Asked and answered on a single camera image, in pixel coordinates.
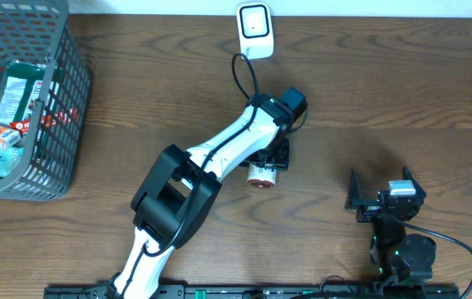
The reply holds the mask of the green lid jar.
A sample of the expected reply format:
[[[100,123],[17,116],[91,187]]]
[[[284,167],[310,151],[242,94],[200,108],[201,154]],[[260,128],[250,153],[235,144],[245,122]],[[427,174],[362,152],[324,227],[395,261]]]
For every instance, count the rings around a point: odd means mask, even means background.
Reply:
[[[260,189],[272,188],[276,184],[277,170],[249,165],[247,182]]]

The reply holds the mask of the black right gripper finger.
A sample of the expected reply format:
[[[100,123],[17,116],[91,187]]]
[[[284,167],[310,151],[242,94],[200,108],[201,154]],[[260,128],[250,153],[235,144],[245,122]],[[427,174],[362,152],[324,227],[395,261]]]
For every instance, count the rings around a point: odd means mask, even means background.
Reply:
[[[404,180],[410,180],[412,182],[416,192],[424,191],[424,189],[417,183],[417,181],[415,180],[406,165],[404,165],[402,168],[402,177]]]
[[[360,184],[356,176],[356,171],[352,169],[346,202],[344,204],[344,209],[357,209],[360,205],[361,205]]]

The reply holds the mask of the red white snack bar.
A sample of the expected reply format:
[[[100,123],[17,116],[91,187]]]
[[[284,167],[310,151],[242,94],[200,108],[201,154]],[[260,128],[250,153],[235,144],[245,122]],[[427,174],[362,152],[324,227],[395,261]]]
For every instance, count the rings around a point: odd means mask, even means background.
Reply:
[[[79,113],[77,108],[70,109],[68,112],[60,111],[54,116],[44,115],[41,118],[41,123],[46,127],[50,128],[56,126],[58,122],[62,124],[69,124],[72,121],[77,122],[79,120]],[[13,121],[9,124],[12,129],[18,130],[22,135],[25,135],[30,129],[31,120],[20,120]]]

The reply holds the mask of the black mounting rail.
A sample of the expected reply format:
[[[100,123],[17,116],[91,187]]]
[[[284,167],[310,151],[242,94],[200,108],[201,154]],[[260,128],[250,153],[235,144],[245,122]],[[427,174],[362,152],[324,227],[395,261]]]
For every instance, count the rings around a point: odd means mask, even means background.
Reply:
[[[370,286],[355,285],[347,287],[340,284],[324,287],[311,286],[246,286],[246,287],[211,287],[211,286],[183,286],[165,284],[158,287],[152,295],[156,299],[239,299],[239,298],[266,298],[281,299],[300,295],[325,292],[330,298],[356,293],[360,297],[374,295],[376,292]],[[458,298],[457,287],[444,286],[395,286],[386,287],[385,297],[398,298]],[[47,287],[44,289],[45,299],[109,299],[115,295],[105,284],[93,287]]]

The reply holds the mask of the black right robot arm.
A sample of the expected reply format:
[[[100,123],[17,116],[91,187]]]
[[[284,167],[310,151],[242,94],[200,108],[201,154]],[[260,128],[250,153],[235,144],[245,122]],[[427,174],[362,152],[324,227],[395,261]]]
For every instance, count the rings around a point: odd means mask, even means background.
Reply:
[[[433,276],[435,241],[406,232],[407,222],[420,212],[425,197],[425,190],[406,167],[402,169],[402,179],[392,180],[375,199],[361,196],[361,185],[356,173],[351,172],[345,208],[356,211],[357,222],[371,224],[371,260],[394,283],[423,282]]]

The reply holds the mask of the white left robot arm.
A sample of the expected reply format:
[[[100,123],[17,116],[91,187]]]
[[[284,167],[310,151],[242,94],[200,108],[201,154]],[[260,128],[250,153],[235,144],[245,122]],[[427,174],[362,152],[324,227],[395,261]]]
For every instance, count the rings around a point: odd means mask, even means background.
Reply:
[[[149,298],[170,254],[204,223],[222,180],[236,167],[286,169],[286,136],[307,109],[291,87],[276,98],[247,97],[243,114],[215,137],[182,150],[164,149],[131,201],[135,240],[124,270],[108,286],[111,298]]]

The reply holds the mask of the green white wipes pack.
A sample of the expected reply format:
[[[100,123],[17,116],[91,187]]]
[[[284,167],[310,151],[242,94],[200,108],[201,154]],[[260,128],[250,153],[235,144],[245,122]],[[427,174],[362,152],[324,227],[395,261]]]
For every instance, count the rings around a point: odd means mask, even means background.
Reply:
[[[10,127],[13,121],[28,120],[40,99],[47,67],[14,62],[7,69],[7,81],[0,100],[0,125]]]

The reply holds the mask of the grey plastic mesh basket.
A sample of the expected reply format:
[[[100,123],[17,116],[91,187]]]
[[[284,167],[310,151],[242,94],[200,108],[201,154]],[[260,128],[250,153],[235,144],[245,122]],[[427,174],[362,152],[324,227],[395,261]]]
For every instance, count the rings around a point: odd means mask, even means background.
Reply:
[[[14,64],[42,66],[17,167],[0,178],[0,199],[46,202],[70,187],[91,96],[91,73],[67,25],[66,1],[0,1],[0,105]]]

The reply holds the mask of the white barcode scanner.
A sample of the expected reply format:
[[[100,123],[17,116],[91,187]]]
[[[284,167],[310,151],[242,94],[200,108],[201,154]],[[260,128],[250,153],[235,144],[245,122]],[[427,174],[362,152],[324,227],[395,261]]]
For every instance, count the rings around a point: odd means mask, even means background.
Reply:
[[[274,51],[270,7],[265,2],[248,2],[236,9],[240,52],[249,60],[268,58]]]

